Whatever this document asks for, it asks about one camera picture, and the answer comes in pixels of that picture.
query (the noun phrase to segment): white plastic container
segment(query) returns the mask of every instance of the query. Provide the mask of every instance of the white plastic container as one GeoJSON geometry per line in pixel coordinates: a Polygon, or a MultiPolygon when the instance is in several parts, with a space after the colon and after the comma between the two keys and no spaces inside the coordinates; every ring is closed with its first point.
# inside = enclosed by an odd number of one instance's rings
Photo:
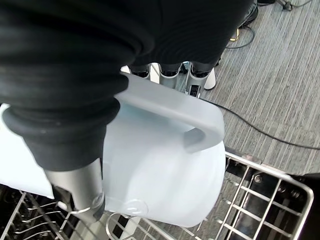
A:
{"type": "MultiPolygon", "coordinates": [[[[127,76],[129,87],[117,95],[121,110],[107,126],[104,143],[105,209],[192,227],[221,190],[223,116],[212,104],[127,76]]],[[[53,198],[24,141],[3,122],[0,166],[0,183],[53,198]]]]}

